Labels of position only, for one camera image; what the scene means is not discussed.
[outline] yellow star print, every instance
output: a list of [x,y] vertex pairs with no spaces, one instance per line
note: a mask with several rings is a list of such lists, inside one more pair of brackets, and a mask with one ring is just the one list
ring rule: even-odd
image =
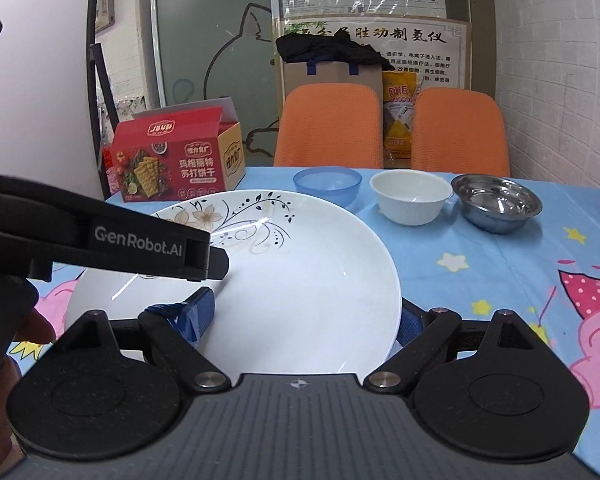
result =
[[30,343],[29,341],[21,341],[9,352],[10,355],[20,355],[20,361],[33,354],[33,358],[37,361],[40,358],[40,352],[44,345]]
[[576,240],[584,245],[584,240],[587,239],[585,235],[581,235],[577,229],[569,229],[568,227],[563,227],[565,231],[567,231],[567,239]]
[[529,323],[529,326],[531,327],[531,330],[533,330],[538,335],[538,337],[542,339],[542,341],[544,341],[544,344],[549,344],[549,338],[546,336],[544,326],[539,326],[536,323]]
[[471,306],[474,308],[474,314],[479,316],[488,316],[491,312],[491,305],[484,300],[475,301]]

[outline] cardboard box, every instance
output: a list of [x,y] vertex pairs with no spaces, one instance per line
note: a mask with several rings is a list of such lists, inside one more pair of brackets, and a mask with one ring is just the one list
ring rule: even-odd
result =
[[111,153],[123,200],[186,200],[235,189],[245,171],[240,123],[221,122],[218,106],[159,111],[116,129]]
[[285,97],[302,85],[311,83],[357,83],[368,86],[378,96],[378,106],[382,106],[382,67],[380,65],[356,65],[357,74],[350,70],[349,63],[339,61],[319,61],[315,64],[315,74],[307,63],[284,63]]
[[175,112],[186,112],[189,110],[199,110],[200,108],[213,108],[219,106],[222,108],[221,123],[237,123],[238,115],[235,113],[234,101],[230,97],[219,97],[216,99],[206,99],[204,101],[194,101],[192,103],[182,103],[179,105],[165,106],[155,110],[144,110],[133,114],[134,119],[144,117],[154,117],[161,114],[171,114]]

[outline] yellow snack bag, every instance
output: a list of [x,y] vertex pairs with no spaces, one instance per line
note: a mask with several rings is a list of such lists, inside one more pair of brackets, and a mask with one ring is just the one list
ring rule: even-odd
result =
[[414,72],[382,72],[384,159],[386,166],[411,160],[411,117],[418,89]]

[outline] white brick wall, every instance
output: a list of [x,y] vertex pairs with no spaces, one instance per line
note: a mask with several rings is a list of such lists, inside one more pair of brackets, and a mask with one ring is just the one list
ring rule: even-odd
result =
[[513,176],[600,187],[600,0],[495,0]]
[[144,94],[138,50],[136,0],[114,0],[116,22],[96,34],[116,100]]

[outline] stainless steel bowl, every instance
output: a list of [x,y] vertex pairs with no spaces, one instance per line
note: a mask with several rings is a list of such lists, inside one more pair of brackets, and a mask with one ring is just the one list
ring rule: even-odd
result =
[[464,174],[456,176],[451,186],[464,217],[490,233],[516,231],[542,211],[535,193],[508,178]]

